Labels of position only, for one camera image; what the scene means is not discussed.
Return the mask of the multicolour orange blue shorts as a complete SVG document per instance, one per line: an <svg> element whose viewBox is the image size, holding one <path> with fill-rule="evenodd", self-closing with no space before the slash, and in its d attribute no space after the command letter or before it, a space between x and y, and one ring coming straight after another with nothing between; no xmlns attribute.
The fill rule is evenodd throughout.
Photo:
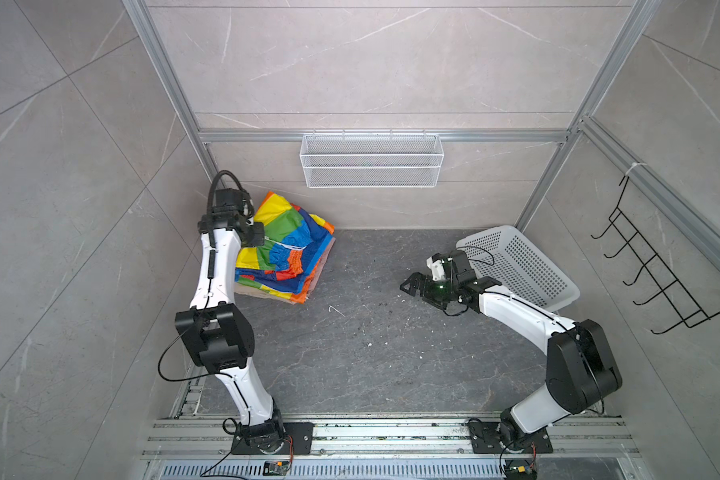
<svg viewBox="0 0 720 480"><path fill-rule="evenodd" d="M274 192L266 195L254 220L264 225L266 240L238 254L236 283L305 303L335 241L334 226Z"/></svg>

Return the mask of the beige shorts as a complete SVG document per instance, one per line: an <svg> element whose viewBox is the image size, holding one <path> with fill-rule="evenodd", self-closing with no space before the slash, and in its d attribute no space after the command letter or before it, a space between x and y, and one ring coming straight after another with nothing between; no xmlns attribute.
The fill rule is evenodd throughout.
<svg viewBox="0 0 720 480"><path fill-rule="evenodd" d="M244 296L249 296L249 297L254 297L254 298L276 300L276 301L285 302L288 304L293 304L293 301L290 299L289 294L282 296L282 295L279 295L277 292L272 293L272 292L269 292L266 290L261 290L261 289L250 287L247 285L242 285L240 283L235 283L235 295L244 295Z"/></svg>

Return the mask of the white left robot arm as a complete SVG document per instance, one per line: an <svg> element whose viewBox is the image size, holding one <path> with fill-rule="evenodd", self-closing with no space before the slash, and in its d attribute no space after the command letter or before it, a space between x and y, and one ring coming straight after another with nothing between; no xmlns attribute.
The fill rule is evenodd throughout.
<svg viewBox="0 0 720 480"><path fill-rule="evenodd" d="M235 446L243 443L264 454L287 449L307 454L312 428L301 424L287 430L274 398L256 371L253 327L235 304L236 264L244 248L264 244L264 226L254 220L250 194L237 177L220 170L211 180L206 210L198 223L202 241L201 274L190 306L175 314L177 337L203 374L182 379L159 376L171 383L204 377L219 380L237 409L231 427Z"/></svg>

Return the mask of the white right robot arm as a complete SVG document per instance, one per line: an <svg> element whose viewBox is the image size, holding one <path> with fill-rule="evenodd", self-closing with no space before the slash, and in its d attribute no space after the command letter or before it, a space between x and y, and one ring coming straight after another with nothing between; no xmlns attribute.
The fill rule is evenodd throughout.
<svg viewBox="0 0 720 480"><path fill-rule="evenodd" d="M524 450L547 426L604 401L623 385L605 331L593 320L576 322L556 315L491 277L458 282L413 273L400 290L441 311L456 302L495 319L545 354L544 384L501 414L497 431L510 451Z"/></svg>

